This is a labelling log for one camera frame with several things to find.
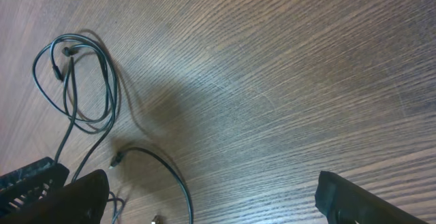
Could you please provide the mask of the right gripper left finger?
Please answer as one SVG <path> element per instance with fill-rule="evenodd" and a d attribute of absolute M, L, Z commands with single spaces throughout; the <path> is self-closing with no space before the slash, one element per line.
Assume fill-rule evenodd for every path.
<path fill-rule="evenodd" d="M 107 175 L 95 170 L 24 210 L 7 215 L 1 224 L 99 224 L 108 198 Z"/>

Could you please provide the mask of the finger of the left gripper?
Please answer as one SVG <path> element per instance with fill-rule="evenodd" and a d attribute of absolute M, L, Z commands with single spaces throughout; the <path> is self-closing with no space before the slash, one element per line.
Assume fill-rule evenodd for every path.
<path fill-rule="evenodd" d="M 61 189 L 69 170 L 44 157 L 1 176 L 1 217 L 14 214 L 33 202 Z"/>

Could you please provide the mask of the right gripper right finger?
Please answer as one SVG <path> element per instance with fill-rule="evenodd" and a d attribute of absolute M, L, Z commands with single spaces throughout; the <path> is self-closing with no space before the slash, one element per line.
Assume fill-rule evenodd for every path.
<path fill-rule="evenodd" d="M 321 171 L 315 207 L 329 224 L 426 224 L 333 172 Z"/>

